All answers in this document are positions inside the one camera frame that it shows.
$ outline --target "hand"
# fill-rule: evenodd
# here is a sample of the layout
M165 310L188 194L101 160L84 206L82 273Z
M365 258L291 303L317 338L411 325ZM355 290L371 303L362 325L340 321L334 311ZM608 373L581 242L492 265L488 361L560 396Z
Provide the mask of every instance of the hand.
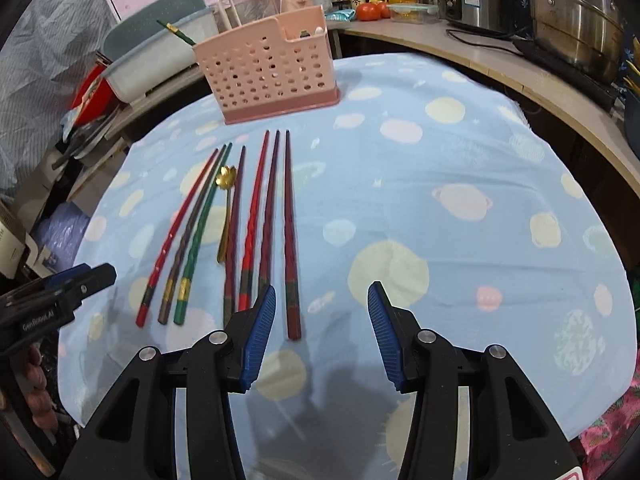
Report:
M53 412L53 402L45 390L47 378L40 364L42 355L36 345L31 345L22 355L20 355L22 373L27 381L33 386L33 391L26 395L27 405L33 413L33 421L41 430L56 431L58 429L58 419ZM0 410L10 410L7 400L0 392Z

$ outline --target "pink basket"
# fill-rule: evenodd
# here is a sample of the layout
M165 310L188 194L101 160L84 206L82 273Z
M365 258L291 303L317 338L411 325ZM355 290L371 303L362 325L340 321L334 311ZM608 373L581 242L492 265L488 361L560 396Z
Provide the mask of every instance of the pink basket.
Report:
M314 35L317 27L324 33ZM303 30L312 36L300 38ZM320 6L248 23L198 43L193 51L226 124L340 100Z

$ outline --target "red tomato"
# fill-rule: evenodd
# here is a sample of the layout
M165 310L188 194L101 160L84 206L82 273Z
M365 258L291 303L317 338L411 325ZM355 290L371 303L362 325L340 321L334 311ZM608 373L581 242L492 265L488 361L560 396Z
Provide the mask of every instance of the red tomato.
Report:
M391 13L386 7L386 2L378 2L376 3L376 7L380 9L380 16L382 16L383 18L391 18Z
M380 19L380 8L376 4L360 4L356 7L356 19L361 22L375 22Z

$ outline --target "gray curtain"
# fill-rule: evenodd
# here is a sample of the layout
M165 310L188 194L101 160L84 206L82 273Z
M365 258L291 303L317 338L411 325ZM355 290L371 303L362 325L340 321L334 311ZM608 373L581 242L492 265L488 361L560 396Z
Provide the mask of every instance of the gray curtain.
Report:
M47 148L113 25L104 0L33 0L0 50L0 198Z

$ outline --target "silver bolt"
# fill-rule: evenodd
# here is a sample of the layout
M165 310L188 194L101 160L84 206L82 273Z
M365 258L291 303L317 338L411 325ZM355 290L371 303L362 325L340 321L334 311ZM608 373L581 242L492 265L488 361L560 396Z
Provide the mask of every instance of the silver bolt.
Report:
M504 357L506 357L507 351L500 345L491 345L489 347L489 354L491 354L496 359L503 359Z
M151 361L151 359L156 357L156 349L151 346L147 346L138 353L138 357L143 361Z
M223 342L226 341L226 334L222 332L222 330L217 330L216 332L212 332L209 336L209 342L214 345L222 345Z
M436 341L436 335L431 330L420 330L418 332L418 340L423 343L433 343Z

